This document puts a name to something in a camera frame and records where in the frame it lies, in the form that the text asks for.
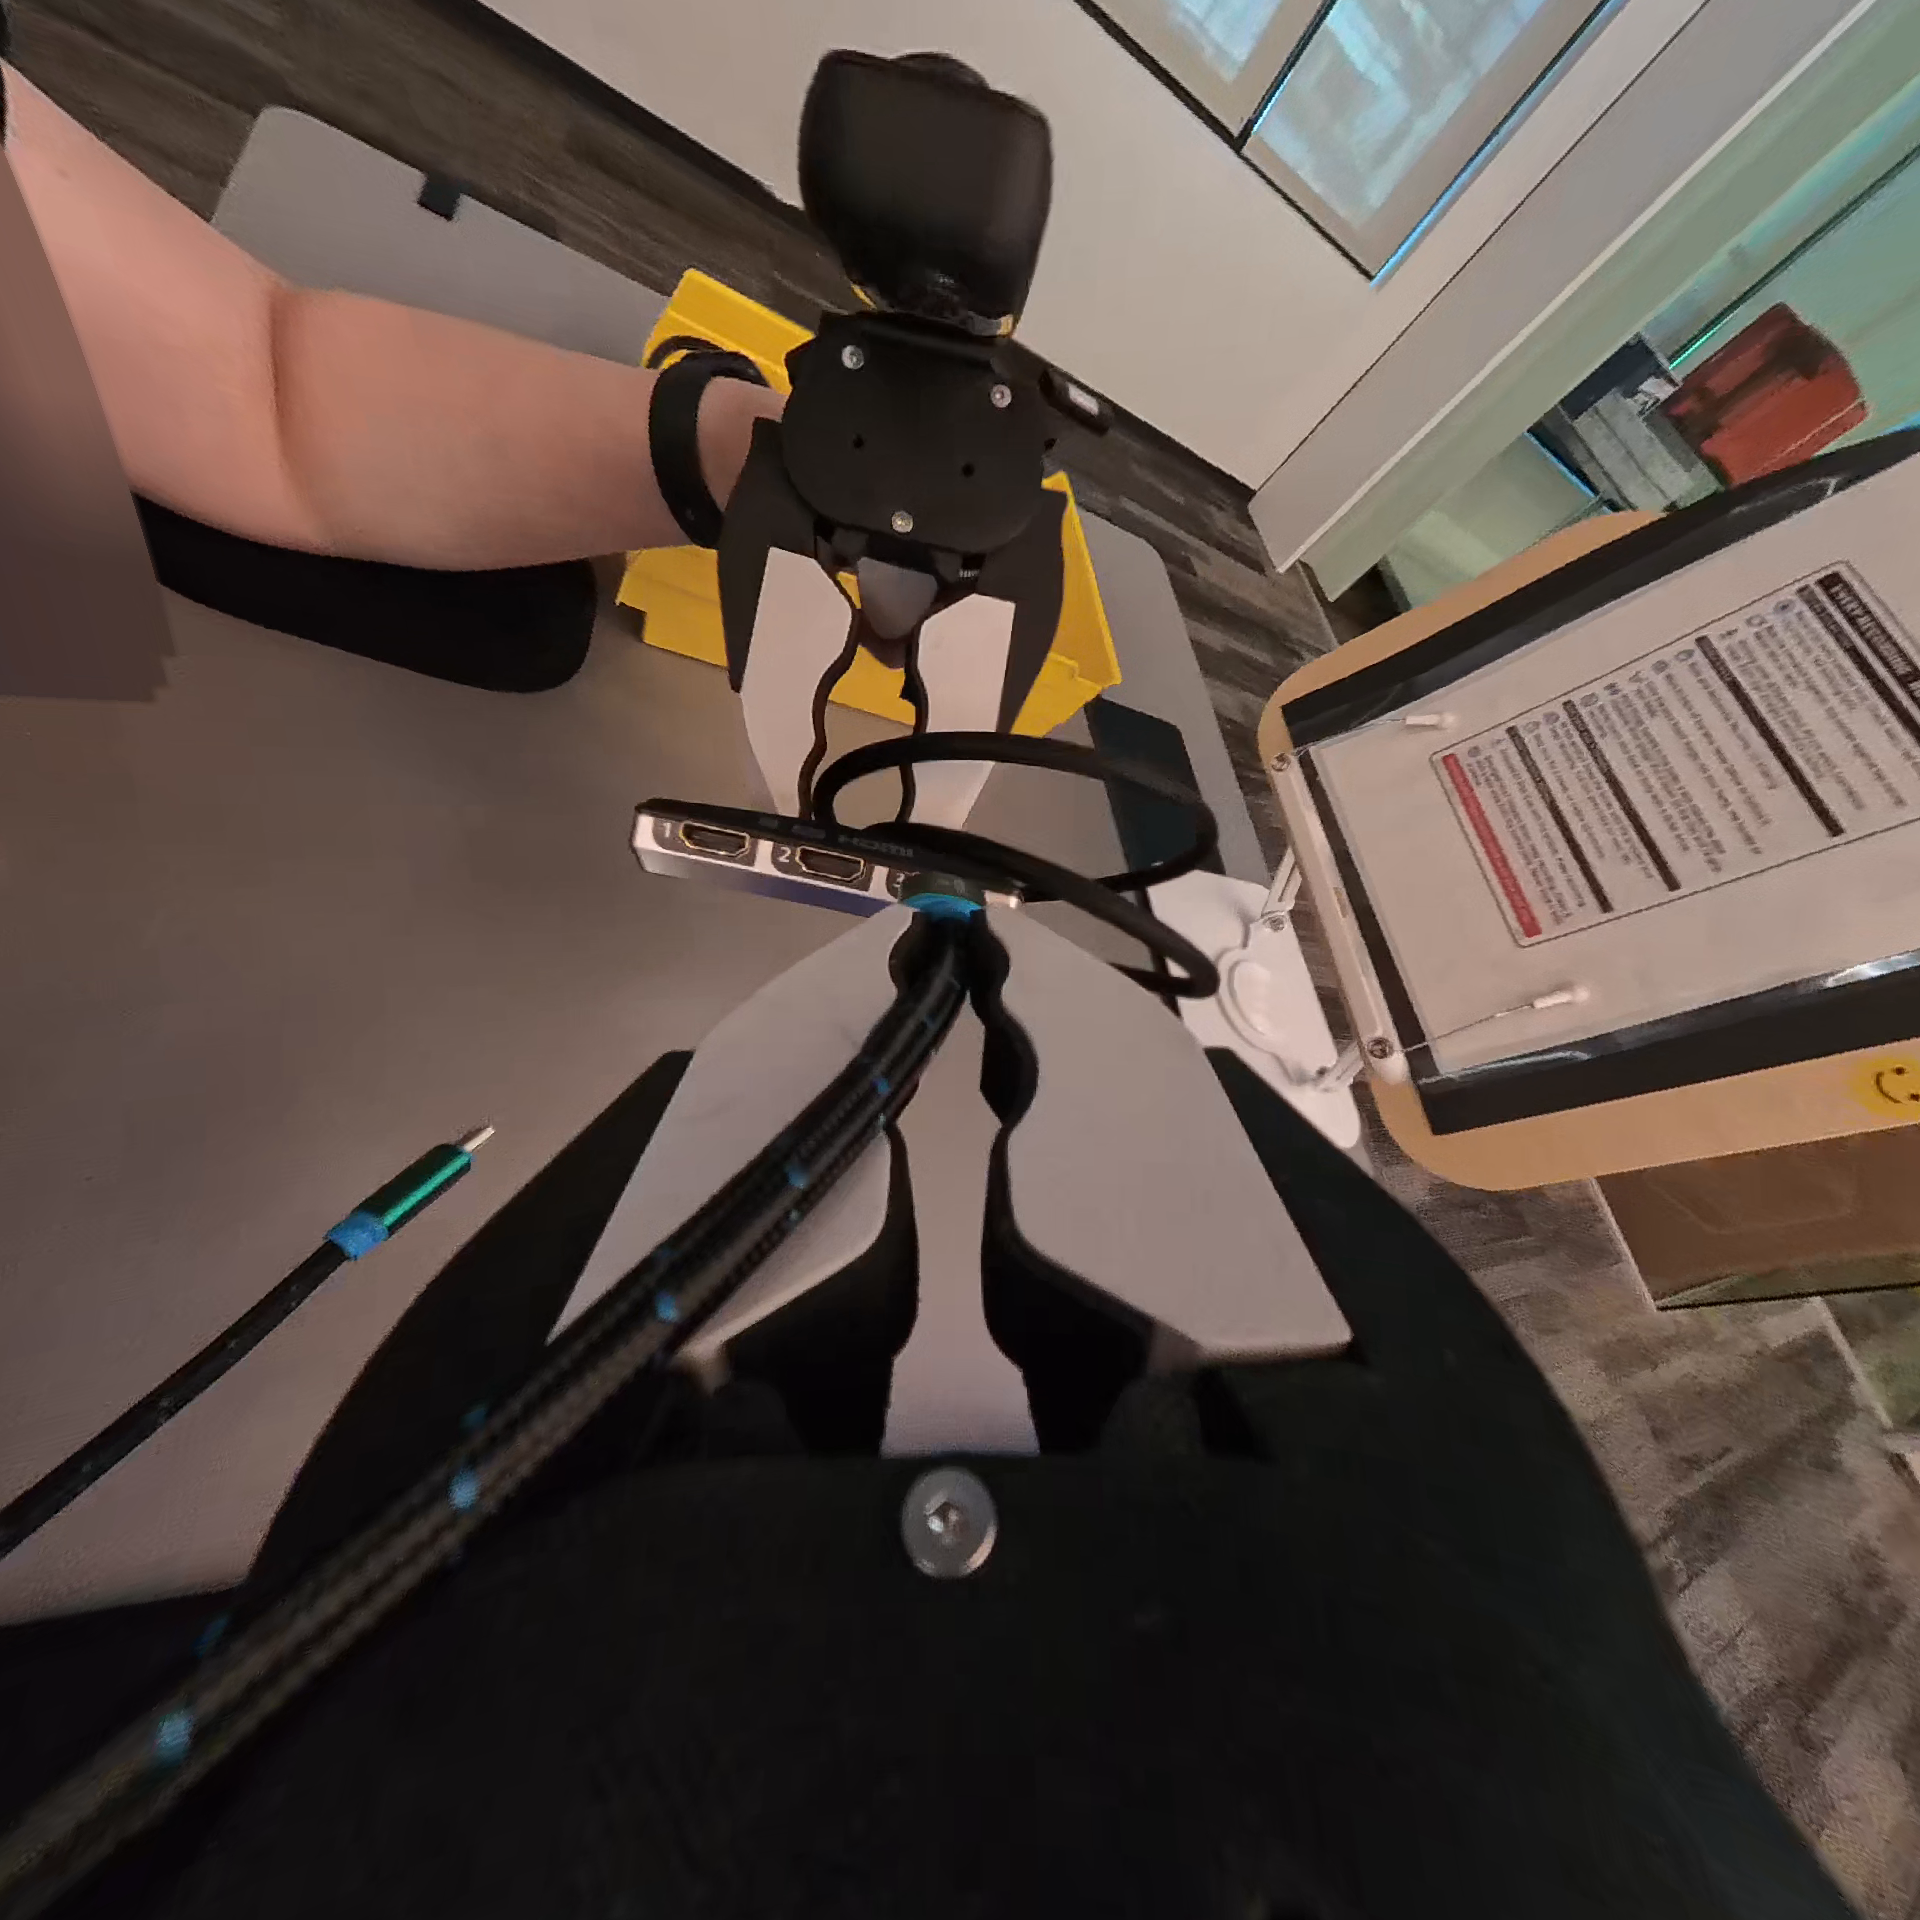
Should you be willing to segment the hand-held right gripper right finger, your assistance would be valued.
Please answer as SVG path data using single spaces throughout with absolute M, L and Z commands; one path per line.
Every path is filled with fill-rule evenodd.
M 1090 1452 L 1157 1373 L 1323 1361 L 1352 1328 L 1205 1048 L 1033 917 L 973 928 L 981 1303 L 1036 1447 Z

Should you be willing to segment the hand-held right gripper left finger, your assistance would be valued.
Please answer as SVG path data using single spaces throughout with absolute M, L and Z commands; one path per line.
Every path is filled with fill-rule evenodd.
M 945 950 L 951 925 L 870 918 L 759 989 L 698 1044 L 568 1297 L 571 1332 L 850 1068 Z M 901 1129 L 852 1169 L 697 1332 L 680 1369 L 779 1396 L 805 1449 L 883 1449 L 922 1306 L 919 1194 Z

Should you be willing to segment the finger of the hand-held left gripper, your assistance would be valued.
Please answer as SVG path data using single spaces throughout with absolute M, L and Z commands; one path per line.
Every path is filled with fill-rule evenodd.
M 799 553 L 768 553 L 740 714 L 768 801 L 789 818 L 810 817 L 813 778 L 827 755 L 824 709 L 858 651 L 856 625 L 856 600 L 840 579 Z
M 975 593 L 928 613 L 909 649 L 906 701 L 915 711 L 910 745 L 936 735 L 1003 732 L 1000 709 L 1014 649 L 1017 600 Z M 964 824 L 996 762 L 942 756 L 915 762 L 903 777 L 903 820 Z

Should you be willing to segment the person's left forearm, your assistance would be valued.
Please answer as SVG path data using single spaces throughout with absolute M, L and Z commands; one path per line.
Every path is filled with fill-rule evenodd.
M 217 530 L 443 571 L 678 534 L 655 377 L 296 287 L 4 64 L 7 156 L 132 491 Z

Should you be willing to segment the yellow plastic bin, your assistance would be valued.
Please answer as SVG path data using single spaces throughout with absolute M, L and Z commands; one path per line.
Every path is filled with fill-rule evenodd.
M 791 391 L 786 357 L 808 331 L 774 308 L 689 268 L 646 336 L 649 371 L 672 366 L 695 348 L 746 357 L 779 392 Z M 1061 622 L 1017 717 L 1017 735 L 1055 735 L 1096 698 L 1123 685 L 1116 639 L 1095 575 L 1093 551 L 1074 489 L 1053 473 L 1044 489 L 1065 500 L 1065 598 Z M 642 549 L 628 555 L 617 602 L 641 618 L 641 639 L 670 656 L 726 664 L 714 553 L 700 546 Z M 906 724 L 904 674 L 858 652 L 831 692 L 836 707 Z

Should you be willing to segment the white plastic sign stand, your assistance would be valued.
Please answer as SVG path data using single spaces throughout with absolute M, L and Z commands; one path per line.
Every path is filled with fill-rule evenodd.
M 1229 1053 L 1332 1146 L 1371 1169 L 1358 1088 L 1398 1059 L 1373 1020 L 1347 1039 L 1335 1035 L 1300 938 L 1299 856 L 1287 851 L 1268 882 L 1195 870 L 1154 884 L 1144 900 L 1216 970 L 1211 999 L 1180 1001 L 1195 1043 Z

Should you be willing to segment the black wristband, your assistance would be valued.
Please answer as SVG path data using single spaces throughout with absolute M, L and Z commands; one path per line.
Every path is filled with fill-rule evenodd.
M 655 374 L 646 443 L 667 513 L 695 549 L 719 549 L 725 509 L 709 486 L 700 414 L 709 386 L 721 381 L 767 391 L 761 366 L 745 353 L 692 334 L 669 336 L 646 355 Z

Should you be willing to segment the large window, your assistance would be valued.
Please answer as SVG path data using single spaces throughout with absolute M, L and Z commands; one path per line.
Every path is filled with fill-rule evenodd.
M 1605 3 L 1085 5 L 1369 279 L 1552 89 Z

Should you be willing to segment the cardboard box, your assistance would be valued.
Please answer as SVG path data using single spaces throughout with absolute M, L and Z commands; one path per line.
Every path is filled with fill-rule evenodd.
M 1919 1129 L 1602 1176 L 1656 1309 L 1915 1290 Z

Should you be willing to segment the framed instruction sheet sign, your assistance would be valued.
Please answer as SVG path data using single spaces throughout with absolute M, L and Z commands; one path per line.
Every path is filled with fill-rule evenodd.
M 1917 1035 L 1917 428 L 1287 707 L 1439 1136 Z

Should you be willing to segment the red box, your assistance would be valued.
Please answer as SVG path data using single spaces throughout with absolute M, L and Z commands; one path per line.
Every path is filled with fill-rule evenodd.
M 1725 489 L 1797 468 L 1868 420 L 1842 351 L 1785 301 L 1692 369 L 1661 405 Z

